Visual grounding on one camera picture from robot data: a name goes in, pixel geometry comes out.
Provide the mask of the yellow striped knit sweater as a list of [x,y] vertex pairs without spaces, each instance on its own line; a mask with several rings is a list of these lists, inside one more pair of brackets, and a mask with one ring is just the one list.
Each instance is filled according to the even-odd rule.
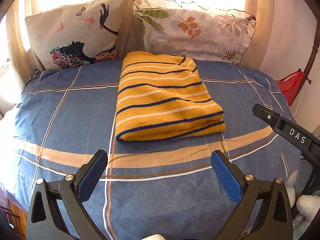
[[118,141],[167,141],[225,131],[224,112],[193,59],[133,51],[123,59],[115,118]]

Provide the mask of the white plush toy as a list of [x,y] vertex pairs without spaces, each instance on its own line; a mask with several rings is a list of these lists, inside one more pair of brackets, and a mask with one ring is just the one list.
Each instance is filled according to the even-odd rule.
[[301,225],[304,223],[309,226],[314,219],[315,215],[319,211],[319,196],[317,195],[301,195],[299,198],[296,197],[294,186],[296,185],[298,176],[298,170],[295,170],[289,177],[286,190],[289,197],[290,206],[293,207],[297,204],[299,213],[305,218]]

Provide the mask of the red cloth bag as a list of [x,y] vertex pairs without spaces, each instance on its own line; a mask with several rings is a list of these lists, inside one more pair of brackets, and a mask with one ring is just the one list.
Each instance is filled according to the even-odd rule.
[[277,80],[279,90],[285,96],[288,106],[291,106],[298,94],[299,87],[302,84],[304,73],[299,68],[297,71],[292,72],[288,76]]

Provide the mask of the blue plaid bed sheet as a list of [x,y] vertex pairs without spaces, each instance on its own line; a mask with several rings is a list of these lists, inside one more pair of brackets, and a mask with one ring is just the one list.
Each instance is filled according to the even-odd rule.
[[84,206],[107,239],[214,237],[235,207],[211,167],[214,150],[261,180],[289,178],[300,152],[252,113],[260,103],[292,117],[271,77],[229,63],[196,65],[226,131],[168,142],[113,140],[119,61],[34,75],[1,120],[7,195],[28,210],[37,179],[60,180],[102,149],[111,165]]

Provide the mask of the dark curved wooden stand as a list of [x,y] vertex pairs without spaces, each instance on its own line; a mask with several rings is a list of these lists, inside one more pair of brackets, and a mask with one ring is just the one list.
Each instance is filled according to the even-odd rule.
[[312,51],[310,54],[310,57],[308,59],[308,62],[306,64],[306,67],[303,70],[303,77],[301,79],[301,82],[297,88],[297,91],[293,97],[293,100],[296,99],[296,97],[298,96],[298,94],[300,93],[300,91],[302,90],[304,84],[306,83],[306,81],[309,82],[309,74],[311,72],[311,69],[313,67],[313,63],[315,61],[316,55],[318,53],[318,49],[319,49],[319,40],[320,40],[320,27],[319,27],[319,22],[317,23],[317,27],[316,27],[316,32],[315,32],[315,36],[314,36],[314,40],[313,40],[313,46],[312,46]]

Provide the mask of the cream pillow with woman print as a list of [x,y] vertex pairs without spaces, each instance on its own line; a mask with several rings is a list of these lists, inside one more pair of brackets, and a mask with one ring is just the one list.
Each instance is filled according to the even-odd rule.
[[66,5],[26,17],[31,48],[45,70],[115,60],[116,41],[128,1]]

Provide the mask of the white floral leaf pillow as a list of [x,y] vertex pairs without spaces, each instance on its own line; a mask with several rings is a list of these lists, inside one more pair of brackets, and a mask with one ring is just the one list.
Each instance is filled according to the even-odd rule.
[[204,9],[173,0],[135,0],[147,52],[239,64],[255,32],[245,11]]

